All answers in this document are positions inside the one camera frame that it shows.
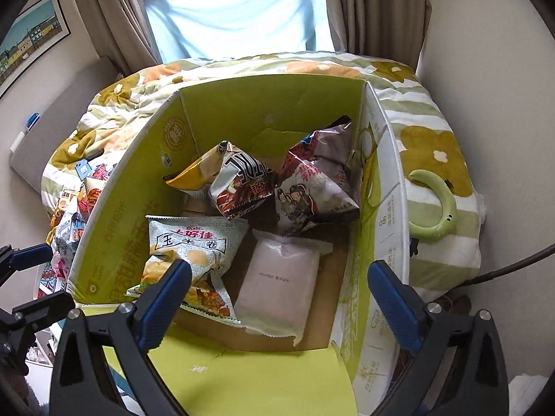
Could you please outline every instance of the brown curtain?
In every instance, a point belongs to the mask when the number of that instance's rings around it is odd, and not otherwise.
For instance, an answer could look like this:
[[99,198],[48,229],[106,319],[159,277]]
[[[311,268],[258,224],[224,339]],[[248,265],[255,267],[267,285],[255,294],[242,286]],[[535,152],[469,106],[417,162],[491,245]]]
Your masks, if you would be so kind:
[[143,0],[75,0],[94,48],[125,75],[159,63]]
[[334,47],[389,58],[413,69],[431,7],[426,0],[326,0]]

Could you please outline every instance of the white object on headboard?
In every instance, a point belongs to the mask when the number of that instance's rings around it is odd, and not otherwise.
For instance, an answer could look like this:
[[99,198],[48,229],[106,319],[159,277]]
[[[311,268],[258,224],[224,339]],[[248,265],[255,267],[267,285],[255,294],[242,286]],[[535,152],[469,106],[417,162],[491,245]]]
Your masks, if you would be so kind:
[[17,150],[17,147],[19,147],[24,137],[25,137],[25,133],[23,131],[20,131],[16,137],[16,140],[13,141],[12,146],[9,148],[9,151],[12,153],[15,153]]

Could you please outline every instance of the brown cardboard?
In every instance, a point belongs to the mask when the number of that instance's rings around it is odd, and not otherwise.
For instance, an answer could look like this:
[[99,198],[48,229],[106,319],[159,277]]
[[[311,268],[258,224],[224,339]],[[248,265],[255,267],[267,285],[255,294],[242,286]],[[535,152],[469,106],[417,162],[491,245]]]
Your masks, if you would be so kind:
[[[251,228],[275,233],[277,216],[274,200],[269,198],[260,208],[249,213],[245,218],[249,220]],[[195,335],[217,341],[233,350],[289,352],[326,348],[330,341],[331,327],[334,323],[345,271],[349,231],[345,226],[322,225],[304,232],[302,237],[331,242],[334,250],[329,255],[320,258],[313,301],[304,336],[297,347],[293,347],[293,337],[271,338],[263,335],[251,335],[246,333],[243,328],[231,327],[186,310],[179,310],[174,322]],[[223,276],[232,302],[237,299],[255,246],[256,240],[249,230],[235,255],[231,268]]]

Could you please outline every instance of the pink package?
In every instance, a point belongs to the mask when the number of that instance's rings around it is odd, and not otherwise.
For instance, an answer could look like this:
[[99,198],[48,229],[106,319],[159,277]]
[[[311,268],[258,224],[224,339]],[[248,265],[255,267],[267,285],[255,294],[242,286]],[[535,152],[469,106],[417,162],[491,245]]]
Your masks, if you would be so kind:
[[329,242],[282,237],[253,230],[258,240],[235,302],[241,326],[272,337],[294,336],[299,344],[316,285],[320,256]]

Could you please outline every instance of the white flower center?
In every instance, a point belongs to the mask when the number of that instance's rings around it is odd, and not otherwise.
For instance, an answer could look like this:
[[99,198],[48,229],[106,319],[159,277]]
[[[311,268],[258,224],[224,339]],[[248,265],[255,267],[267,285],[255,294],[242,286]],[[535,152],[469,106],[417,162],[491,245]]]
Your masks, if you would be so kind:
[[439,162],[447,162],[447,154],[439,150],[434,150],[434,158]]

